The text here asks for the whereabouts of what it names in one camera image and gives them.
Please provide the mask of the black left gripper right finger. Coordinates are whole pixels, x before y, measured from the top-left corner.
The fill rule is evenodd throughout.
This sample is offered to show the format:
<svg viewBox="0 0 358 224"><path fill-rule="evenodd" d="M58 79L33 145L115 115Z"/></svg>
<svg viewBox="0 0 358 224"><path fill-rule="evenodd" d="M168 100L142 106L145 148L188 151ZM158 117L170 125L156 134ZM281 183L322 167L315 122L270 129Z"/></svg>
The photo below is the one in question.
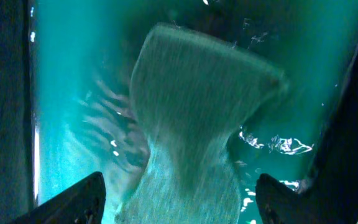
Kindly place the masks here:
<svg viewBox="0 0 358 224"><path fill-rule="evenodd" d="M255 186L256 203L263 223L324 223L321 210L301 194L269 174L261 174Z"/></svg>

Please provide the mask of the green scouring sponge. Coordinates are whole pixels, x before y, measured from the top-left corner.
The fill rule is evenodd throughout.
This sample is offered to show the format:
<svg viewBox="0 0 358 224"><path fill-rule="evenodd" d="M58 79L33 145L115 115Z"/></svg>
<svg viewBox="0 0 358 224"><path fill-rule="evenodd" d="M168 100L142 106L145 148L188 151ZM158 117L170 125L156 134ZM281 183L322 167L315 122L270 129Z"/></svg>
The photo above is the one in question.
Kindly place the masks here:
<svg viewBox="0 0 358 224"><path fill-rule="evenodd" d="M227 142L288 84L282 68L253 52L154 25L129 90L150 156L116 223L237 223L241 190Z"/></svg>

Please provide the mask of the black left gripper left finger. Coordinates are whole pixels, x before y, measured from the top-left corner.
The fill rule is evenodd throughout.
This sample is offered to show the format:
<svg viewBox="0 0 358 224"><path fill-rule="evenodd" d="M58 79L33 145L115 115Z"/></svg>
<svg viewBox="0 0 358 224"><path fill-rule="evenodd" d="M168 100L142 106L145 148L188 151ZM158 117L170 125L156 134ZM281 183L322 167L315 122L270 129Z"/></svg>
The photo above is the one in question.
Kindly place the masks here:
<svg viewBox="0 0 358 224"><path fill-rule="evenodd" d="M101 224L105 203L104 177L96 171L10 224Z"/></svg>

